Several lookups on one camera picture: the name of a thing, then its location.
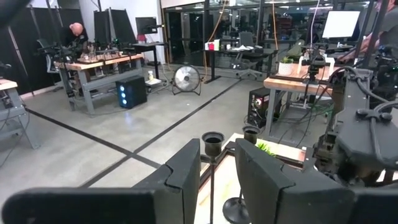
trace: white bottle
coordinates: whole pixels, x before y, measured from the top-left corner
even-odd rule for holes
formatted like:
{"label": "white bottle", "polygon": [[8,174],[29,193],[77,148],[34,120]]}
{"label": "white bottle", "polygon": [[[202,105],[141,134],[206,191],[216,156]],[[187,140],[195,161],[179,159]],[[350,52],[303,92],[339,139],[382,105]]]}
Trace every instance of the white bottle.
{"label": "white bottle", "polygon": [[153,71],[148,71],[148,80],[152,81],[154,79],[154,72]]}

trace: white wall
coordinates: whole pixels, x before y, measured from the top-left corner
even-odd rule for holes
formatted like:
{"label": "white wall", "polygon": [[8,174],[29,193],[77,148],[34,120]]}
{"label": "white wall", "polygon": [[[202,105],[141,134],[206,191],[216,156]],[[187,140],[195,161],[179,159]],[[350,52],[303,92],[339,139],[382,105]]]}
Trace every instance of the white wall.
{"label": "white wall", "polygon": [[[137,25],[136,17],[156,17],[157,23],[162,23],[162,15],[160,10],[159,0],[101,0],[102,10],[105,9],[118,9],[126,10],[130,19],[130,23],[134,34],[137,37]],[[83,21],[87,30],[88,37],[94,38],[94,15],[93,11],[98,10],[98,8],[90,0],[80,0],[80,10],[83,15]],[[160,41],[163,42],[162,29],[158,29],[158,34],[148,34],[146,35],[148,41]],[[164,63],[164,48],[163,46],[157,47],[157,57],[158,61]],[[154,56],[152,52],[146,52],[145,56],[148,60],[152,61]]]}
{"label": "white wall", "polygon": [[[33,7],[47,7],[45,0],[32,0],[30,3],[33,5]],[[51,7],[58,6],[57,0],[50,0],[50,3]]]}

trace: black candlestick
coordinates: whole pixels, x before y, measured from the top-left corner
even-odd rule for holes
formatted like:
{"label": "black candlestick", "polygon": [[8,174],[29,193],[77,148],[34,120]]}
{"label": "black candlestick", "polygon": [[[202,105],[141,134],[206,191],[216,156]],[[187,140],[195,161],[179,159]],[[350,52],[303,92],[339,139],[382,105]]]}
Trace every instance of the black candlestick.
{"label": "black candlestick", "polygon": [[[260,133],[260,129],[254,126],[243,127],[244,139],[256,145],[257,137]],[[249,213],[242,198],[242,190],[239,193],[239,197],[233,197],[225,201],[223,205],[223,214],[225,219],[232,224],[249,224],[250,218]]]}
{"label": "black candlestick", "polygon": [[205,153],[210,164],[210,222],[213,224],[214,216],[214,182],[215,182],[215,167],[216,157],[221,154],[221,145],[224,141],[224,135],[217,132],[208,132],[201,137],[205,142]]}

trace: desk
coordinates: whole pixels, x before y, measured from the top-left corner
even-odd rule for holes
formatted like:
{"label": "desk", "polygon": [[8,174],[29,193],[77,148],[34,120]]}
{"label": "desk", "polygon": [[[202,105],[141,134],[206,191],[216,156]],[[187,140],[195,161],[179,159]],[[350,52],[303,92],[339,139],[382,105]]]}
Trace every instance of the desk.
{"label": "desk", "polygon": [[[295,78],[303,78],[307,74],[308,66],[302,66],[300,73],[297,73],[297,64],[294,64],[293,72],[290,75],[290,77],[295,77]],[[327,80],[329,79],[329,67],[324,67],[323,69],[320,69],[317,79],[323,79]],[[295,82],[295,81],[286,81],[286,80],[278,80],[276,78],[267,78],[264,80],[264,86],[266,88],[269,88],[271,93],[269,95],[269,104],[268,104],[268,112],[267,112],[267,121],[272,121],[274,117],[274,110],[276,106],[276,102],[279,102],[280,99],[282,99],[283,95],[285,93],[288,93],[287,95],[287,102],[286,102],[286,109],[289,108],[289,103],[290,103],[290,97],[292,96],[292,93],[305,93],[305,87],[306,84],[302,82]],[[320,93],[323,91],[323,89],[326,88],[325,85],[320,85],[320,88],[318,88],[318,85],[309,85],[308,86],[308,94],[309,95],[320,95]],[[327,93],[331,95],[331,89],[327,90]],[[279,141],[279,138],[275,138],[271,136],[271,126],[272,122],[267,122],[266,123],[266,128],[264,130],[264,135],[265,139],[268,141]],[[287,141],[281,141],[284,144],[290,145],[290,146],[295,146],[295,143],[293,142],[287,142]]]}
{"label": "desk", "polygon": [[164,46],[164,43],[161,42],[153,42],[153,43],[142,43],[142,44],[133,44],[137,53],[153,51],[154,52],[154,63],[155,63],[155,75],[156,78],[159,79],[159,66],[157,64],[157,51],[156,46]]}
{"label": "desk", "polygon": [[0,121],[5,122],[2,127],[0,125],[0,140],[11,137],[14,134],[25,134],[32,148],[40,147],[39,141],[35,135],[35,128],[29,127],[29,114],[27,114],[22,100],[18,95],[16,82],[0,79],[0,91],[4,91],[8,96],[11,107],[3,107],[0,105]]}
{"label": "desk", "polygon": [[[237,138],[243,138],[242,134],[234,133],[223,146],[223,150],[229,142],[235,142]],[[265,140],[258,139],[261,142],[270,146],[273,153],[280,156],[288,157],[292,160],[303,161],[305,151],[288,147],[282,144],[276,144]],[[208,165],[206,165],[200,172],[201,175],[205,173]],[[225,154],[221,162],[216,168],[215,173],[215,201],[214,201],[214,223],[229,224],[223,215],[223,205],[225,201],[231,197],[238,197],[240,191],[238,175],[236,173],[235,157],[230,154]],[[195,214],[195,224],[204,224],[209,222],[210,217],[210,178],[207,178],[199,189],[197,210]]]}
{"label": "desk", "polygon": [[[267,77],[271,75],[271,68],[272,68],[272,58],[273,55],[276,54],[277,50],[272,50],[272,49],[263,49],[264,54],[268,55],[268,63],[267,63]],[[210,53],[210,68],[211,68],[211,78],[210,80],[207,80],[205,84],[210,83],[218,78],[220,78],[219,75],[215,75],[215,63],[216,63],[216,52],[220,53],[232,53],[236,54],[236,60],[240,60],[243,56],[243,53],[248,52],[248,51],[238,51],[238,50],[206,50],[206,52]]]}
{"label": "desk", "polygon": [[[137,55],[132,55],[132,56],[125,56],[125,57],[120,57],[112,60],[106,60],[104,62],[96,62],[96,63],[91,63],[91,64],[81,64],[81,63],[66,63],[66,69],[67,70],[73,70],[77,71],[80,83],[81,83],[81,89],[83,90],[83,96],[85,99],[85,103],[87,106],[87,110],[90,116],[95,115],[94,111],[94,105],[93,105],[93,97],[90,93],[90,90],[96,90],[102,86],[106,86],[112,83],[115,83],[120,80],[125,80],[127,78],[131,78],[135,75],[142,75],[142,68],[141,68],[141,58],[142,54],[137,54]],[[136,61],[136,69],[133,71],[128,71],[116,75],[110,75],[104,78],[100,78],[98,80],[93,80],[91,82],[87,82],[86,79],[86,74],[85,70],[89,68],[96,68],[96,67],[101,67],[103,65],[112,65],[115,63],[120,63],[120,62],[128,62],[130,60],[135,60]],[[76,103],[75,103],[75,94],[73,93],[72,87],[69,84],[69,77],[67,74],[67,70],[64,69],[63,63],[60,62],[54,62],[54,65],[59,68],[60,70],[60,76],[63,82],[64,89],[67,93],[68,100],[69,100],[69,105],[72,111],[76,110]]]}

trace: black cable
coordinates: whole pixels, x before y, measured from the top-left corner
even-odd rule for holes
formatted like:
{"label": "black cable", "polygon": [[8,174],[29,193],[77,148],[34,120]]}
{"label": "black cable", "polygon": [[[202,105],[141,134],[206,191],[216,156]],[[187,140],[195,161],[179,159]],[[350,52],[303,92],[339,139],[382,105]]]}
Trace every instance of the black cable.
{"label": "black cable", "polygon": [[[323,76],[325,75],[325,68],[323,68],[323,72],[322,72],[322,77],[321,77],[321,80],[323,80]],[[318,84],[318,88],[317,88],[317,92],[315,92],[315,97],[317,97],[317,95],[318,95],[318,91],[319,91],[319,88],[321,87],[321,85],[320,84]],[[298,144],[296,145],[296,147],[299,147],[299,145],[301,144],[301,142],[304,140],[304,138],[305,138],[305,135],[306,135],[306,133],[307,133],[307,131],[308,131],[308,129],[309,129],[309,127],[310,127],[310,123],[311,123],[311,116],[312,116],[312,110],[311,110],[311,112],[310,112],[310,119],[308,119],[308,124],[307,124],[307,127],[305,128],[305,131],[304,131],[304,134],[303,134],[303,137],[301,138],[301,140],[298,142]]]}

